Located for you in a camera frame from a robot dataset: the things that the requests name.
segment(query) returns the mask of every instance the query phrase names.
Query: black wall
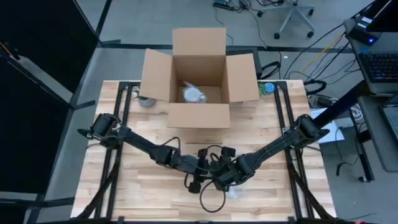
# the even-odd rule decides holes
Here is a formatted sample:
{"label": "black wall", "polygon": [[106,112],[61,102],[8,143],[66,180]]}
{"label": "black wall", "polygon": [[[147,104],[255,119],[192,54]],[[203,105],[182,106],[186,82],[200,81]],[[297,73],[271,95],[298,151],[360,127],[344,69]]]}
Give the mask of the black wall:
{"label": "black wall", "polygon": [[98,38],[73,0],[12,0],[1,5],[0,41],[74,93]]}
{"label": "black wall", "polygon": [[0,97],[0,191],[44,194],[68,107],[1,57]]}

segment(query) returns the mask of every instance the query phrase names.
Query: computer monitor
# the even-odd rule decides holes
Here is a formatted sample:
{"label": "computer monitor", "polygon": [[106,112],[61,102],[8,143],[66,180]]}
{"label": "computer monitor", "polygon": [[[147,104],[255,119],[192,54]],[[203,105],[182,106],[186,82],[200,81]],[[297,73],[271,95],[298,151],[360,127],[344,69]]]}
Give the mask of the computer monitor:
{"label": "computer monitor", "polygon": [[398,0],[375,0],[362,21],[368,32],[398,32]]}

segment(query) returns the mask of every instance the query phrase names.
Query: office chair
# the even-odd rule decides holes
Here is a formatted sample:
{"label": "office chair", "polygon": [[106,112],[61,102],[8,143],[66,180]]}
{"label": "office chair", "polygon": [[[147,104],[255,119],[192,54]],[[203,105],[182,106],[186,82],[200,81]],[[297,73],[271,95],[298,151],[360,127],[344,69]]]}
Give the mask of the office chair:
{"label": "office chair", "polygon": [[284,23],[280,27],[279,32],[274,34],[274,38],[275,39],[279,39],[280,38],[280,34],[279,33],[281,33],[283,31],[283,29],[285,28],[287,22],[292,18],[293,13],[296,13],[311,28],[311,31],[307,34],[307,37],[311,38],[313,36],[313,33],[315,32],[315,27],[307,19],[307,17],[305,16],[305,14],[303,14],[302,11],[310,10],[308,12],[308,15],[312,16],[313,10],[314,10],[314,6],[299,6],[299,0],[287,0],[285,2],[286,2],[286,4],[288,4],[288,6],[267,7],[267,8],[262,9],[261,11],[259,11],[257,13],[257,16],[261,17],[265,12],[268,12],[268,11],[286,11],[286,10],[289,10],[289,13],[287,14],[287,17],[286,17]]}

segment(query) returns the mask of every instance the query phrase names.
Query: box flap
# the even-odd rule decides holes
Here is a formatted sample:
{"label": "box flap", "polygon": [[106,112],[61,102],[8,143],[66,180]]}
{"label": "box flap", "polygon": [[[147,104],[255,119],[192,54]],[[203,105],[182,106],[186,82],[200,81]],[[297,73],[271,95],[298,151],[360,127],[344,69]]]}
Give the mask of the box flap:
{"label": "box flap", "polygon": [[229,128],[229,105],[216,103],[170,103],[170,128]]}
{"label": "box flap", "polygon": [[260,98],[253,54],[227,56],[226,72],[229,102]]}
{"label": "box flap", "polygon": [[171,55],[146,49],[139,93],[141,96],[170,101],[173,71]]}
{"label": "box flap", "polygon": [[174,55],[225,55],[226,28],[173,30]]}

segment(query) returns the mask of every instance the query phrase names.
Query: desk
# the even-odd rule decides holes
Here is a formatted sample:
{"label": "desk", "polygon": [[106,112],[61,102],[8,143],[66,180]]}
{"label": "desk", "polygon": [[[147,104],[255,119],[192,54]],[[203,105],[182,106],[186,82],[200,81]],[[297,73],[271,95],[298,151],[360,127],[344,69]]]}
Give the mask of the desk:
{"label": "desk", "polygon": [[[355,21],[353,19],[344,21],[347,32],[349,32],[354,25]],[[358,56],[361,52],[398,51],[398,43],[396,41],[398,39],[398,33],[383,33],[379,40],[371,47],[349,36],[347,36],[347,39],[352,46],[364,80],[359,82],[335,104],[320,114],[319,120],[327,124],[356,103],[359,103],[368,127],[368,130],[360,133],[355,126],[359,142],[363,143],[372,139],[384,170],[387,172],[398,172],[398,143],[388,130],[387,124],[382,118],[379,110],[379,107],[386,99],[375,99],[375,96],[391,96],[392,93],[397,92],[398,83],[371,83]],[[359,158],[364,169],[364,177],[361,178],[361,180],[374,180],[373,172],[362,144],[359,150]]]}
{"label": "desk", "polygon": [[[302,81],[287,83],[294,116],[309,113]],[[113,113],[118,85],[118,81],[103,83],[96,116],[100,113]],[[253,152],[280,136],[274,95],[264,96],[259,101],[231,104],[229,129],[166,128],[167,107],[168,103],[158,101],[154,107],[144,109],[133,100],[127,125],[156,144],[178,136],[182,141],[182,153],[195,156],[199,149],[209,144],[235,147],[237,155]],[[82,212],[97,192],[104,155],[105,149],[100,146],[87,150],[72,217]],[[326,210],[335,216],[322,155],[319,151],[306,148],[303,163],[310,190]],[[158,166],[148,155],[125,144],[112,219],[125,216],[125,220],[152,221],[281,221],[294,216],[284,152],[264,162],[253,178],[236,187],[238,198],[227,196],[225,207],[217,213],[207,213],[201,208],[199,195],[189,193],[183,186],[184,177],[184,173]],[[209,209],[216,209],[222,202],[223,194],[211,185],[203,196],[205,205]],[[305,213],[302,198],[300,202]],[[105,216],[105,207],[103,206],[102,217]]]}

